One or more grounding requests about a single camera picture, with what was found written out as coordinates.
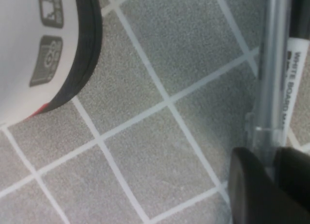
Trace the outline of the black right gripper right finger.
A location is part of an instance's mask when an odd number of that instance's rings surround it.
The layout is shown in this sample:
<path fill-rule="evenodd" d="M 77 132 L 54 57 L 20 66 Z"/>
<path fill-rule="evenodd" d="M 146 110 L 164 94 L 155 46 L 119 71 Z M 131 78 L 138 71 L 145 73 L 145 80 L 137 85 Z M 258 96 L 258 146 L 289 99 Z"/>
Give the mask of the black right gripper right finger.
<path fill-rule="evenodd" d="M 291 147 L 280 148 L 274 159 L 275 181 L 303 208 L 310 207 L 310 156 Z"/>

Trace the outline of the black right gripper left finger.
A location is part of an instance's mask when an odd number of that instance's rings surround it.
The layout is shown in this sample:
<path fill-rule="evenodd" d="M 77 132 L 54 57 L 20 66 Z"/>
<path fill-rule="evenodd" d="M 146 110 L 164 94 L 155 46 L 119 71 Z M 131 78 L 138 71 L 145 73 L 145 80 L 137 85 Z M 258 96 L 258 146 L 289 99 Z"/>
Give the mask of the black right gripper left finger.
<path fill-rule="evenodd" d="M 246 148 L 232 151 L 228 194 L 235 224 L 310 222 L 310 208 L 303 208 L 281 190 L 275 178 L 270 178 L 260 160 Z"/>

